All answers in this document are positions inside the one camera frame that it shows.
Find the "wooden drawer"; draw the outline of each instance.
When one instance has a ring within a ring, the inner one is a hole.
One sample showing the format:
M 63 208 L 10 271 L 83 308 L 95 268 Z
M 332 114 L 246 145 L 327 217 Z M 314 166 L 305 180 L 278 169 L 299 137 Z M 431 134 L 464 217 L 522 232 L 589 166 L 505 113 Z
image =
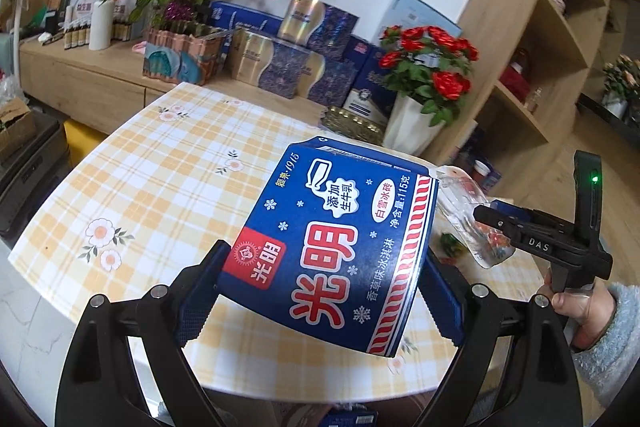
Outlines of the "wooden drawer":
M 31 54 L 20 54 L 22 89 L 98 131 L 111 134 L 145 106 L 145 88 Z
M 162 95 L 166 94 L 164 91 L 158 91 L 157 89 L 151 89 L 147 87 L 145 89 L 145 107 L 152 102 L 155 102 Z

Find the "white flower pot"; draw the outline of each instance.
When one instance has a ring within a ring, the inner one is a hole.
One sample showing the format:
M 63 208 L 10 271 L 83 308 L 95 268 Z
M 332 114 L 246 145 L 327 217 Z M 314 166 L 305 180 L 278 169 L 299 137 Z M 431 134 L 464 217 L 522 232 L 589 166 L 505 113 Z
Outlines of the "white flower pot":
M 429 127 L 433 114 L 422 114 L 421 109 L 422 105 L 414 99 L 398 95 L 382 145 L 411 155 L 424 151 L 444 127 L 444 122 Z
M 89 36 L 90 50 L 96 52 L 111 46 L 114 8 L 115 2 L 113 0 L 94 3 L 94 11 L 91 14 L 91 35 Z
M 622 118 L 626 111 L 627 101 L 618 93 L 609 91 L 602 97 L 602 107 L 616 118 Z

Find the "flower pot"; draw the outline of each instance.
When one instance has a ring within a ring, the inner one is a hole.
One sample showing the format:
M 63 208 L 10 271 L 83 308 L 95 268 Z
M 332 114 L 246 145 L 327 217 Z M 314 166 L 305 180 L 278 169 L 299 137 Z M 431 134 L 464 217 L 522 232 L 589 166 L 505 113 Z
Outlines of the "flower pot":
M 622 118 L 626 111 L 626 100 L 618 93 L 609 91 L 602 97 L 602 107 L 607 109 L 616 118 Z
M 201 86 L 218 70 L 222 44 L 230 34 L 231 31 L 218 30 L 195 37 L 151 28 L 142 73 L 171 84 L 188 82 Z
M 433 114 L 422 114 L 422 104 L 408 96 L 398 96 L 386 126 L 383 147 L 406 154 L 420 154 L 444 127 L 440 122 L 429 127 Z
M 91 35 L 89 36 L 90 50 L 96 52 L 111 46 L 114 8 L 115 2 L 113 0 L 94 3 L 94 11 L 91 14 Z

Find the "clear plastic bag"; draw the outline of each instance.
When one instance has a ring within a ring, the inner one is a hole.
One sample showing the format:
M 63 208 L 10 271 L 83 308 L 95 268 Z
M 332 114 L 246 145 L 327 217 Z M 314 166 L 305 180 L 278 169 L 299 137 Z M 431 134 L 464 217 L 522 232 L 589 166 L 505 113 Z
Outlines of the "clear plastic bag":
M 492 229 L 474 219 L 474 209 L 490 202 L 475 181 L 457 167 L 438 168 L 440 181 L 438 210 L 456 230 L 456 235 L 483 268 L 501 263 L 514 252 L 509 239 L 499 230 Z
M 0 107 L 14 98 L 20 98 L 24 103 L 27 103 L 18 79 L 11 74 L 0 80 Z

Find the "silver bolt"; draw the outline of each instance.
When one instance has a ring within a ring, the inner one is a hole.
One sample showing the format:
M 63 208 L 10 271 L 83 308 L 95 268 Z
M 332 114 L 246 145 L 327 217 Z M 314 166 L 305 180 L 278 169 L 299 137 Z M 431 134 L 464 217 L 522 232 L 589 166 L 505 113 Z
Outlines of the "silver bolt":
M 99 308 L 104 304 L 104 295 L 94 295 L 91 297 L 89 304 L 91 304 L 92 308 Z
M 487 288 L 484 284 L 474 284 L 471 288 L 471 291 L 476 297 L 484 299 L 487 295 L 489 295 L 489 288 Z
M 533 302 L 535 302 L 541 308 L 546 308 L 549 306 L 549 299 L 547 299 L 544 295 L 536 295 L 533 297 Z
M 151 296 L 154 299 L 161 299 L 165 295 L 169 293 L 169 288 L 167 288 L 164 284 L 159 284 L 151 288 Z

